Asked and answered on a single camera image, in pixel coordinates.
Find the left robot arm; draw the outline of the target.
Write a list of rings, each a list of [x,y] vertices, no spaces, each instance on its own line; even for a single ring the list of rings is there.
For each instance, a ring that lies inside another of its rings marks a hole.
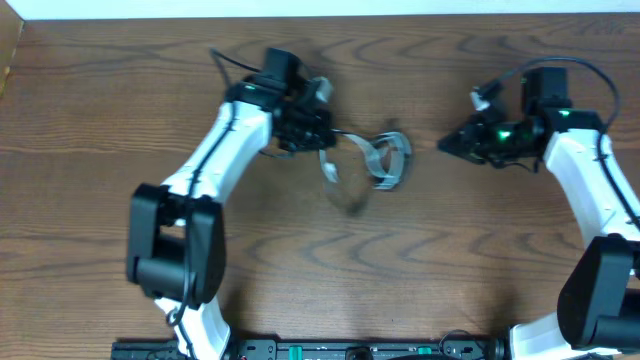
[[[276,138],[289,152],[331,147],[330,81],[293,53],[267,49],[261,68],[225,84],[211,129],[161,184],[131,197],[126,277],[164,312],[188,359],[221,359],[231,339],[217,293],[226,268],[223,207]]]

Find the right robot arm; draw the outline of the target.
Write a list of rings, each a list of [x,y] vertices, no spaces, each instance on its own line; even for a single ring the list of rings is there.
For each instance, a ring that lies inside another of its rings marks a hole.
[[[621,171],[608,125],[574,107],[560,66],[523,71],[519,122],[497,104],[495,79],[471,93],[466,123],[439,150],[496,169],[532,158],[565,193],[585,251],[562,287],[553,313],[515,325],[490,342],[488,359],[610,359],[639,350],[639,199]]]

